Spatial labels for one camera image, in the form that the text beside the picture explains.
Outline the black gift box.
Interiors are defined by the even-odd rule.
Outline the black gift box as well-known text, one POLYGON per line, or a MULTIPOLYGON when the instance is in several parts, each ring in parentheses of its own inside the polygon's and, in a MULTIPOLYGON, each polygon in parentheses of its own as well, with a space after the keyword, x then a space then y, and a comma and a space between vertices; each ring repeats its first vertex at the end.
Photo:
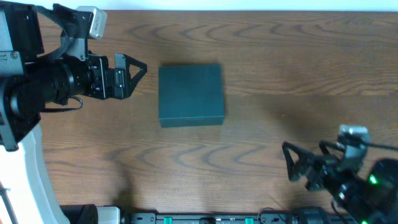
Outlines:
POLYGON ((223 121, 220 65, 159 67, 159 122, 163 128, 221 125, 223 121))

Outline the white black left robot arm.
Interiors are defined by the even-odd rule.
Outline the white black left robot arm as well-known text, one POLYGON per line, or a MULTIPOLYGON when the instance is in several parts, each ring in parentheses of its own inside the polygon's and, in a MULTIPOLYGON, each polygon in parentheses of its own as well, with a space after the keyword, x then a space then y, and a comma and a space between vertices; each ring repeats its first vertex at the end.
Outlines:
POLYGON ((128 223, 118 207, 60 205, 45 165, 42 113, 69 111, 82 96, 123 100, 147 66, 125 54, 89 51, 107 14, 94 6, 52 9, 1 3, 1 222, 128 223))

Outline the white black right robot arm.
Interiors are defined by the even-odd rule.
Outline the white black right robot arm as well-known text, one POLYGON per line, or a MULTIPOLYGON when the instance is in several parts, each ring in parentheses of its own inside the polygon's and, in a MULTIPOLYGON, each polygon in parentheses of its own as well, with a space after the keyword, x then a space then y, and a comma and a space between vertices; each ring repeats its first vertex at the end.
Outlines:
POLYGON ((397 223, 397 160, 378 160, 367 178, 358 172, 371 143, 359 136, 320 141, 316 155, 289 142, 282 150, 291 182, 307 178, 306 189, 326 190, 357 223, 397 223))

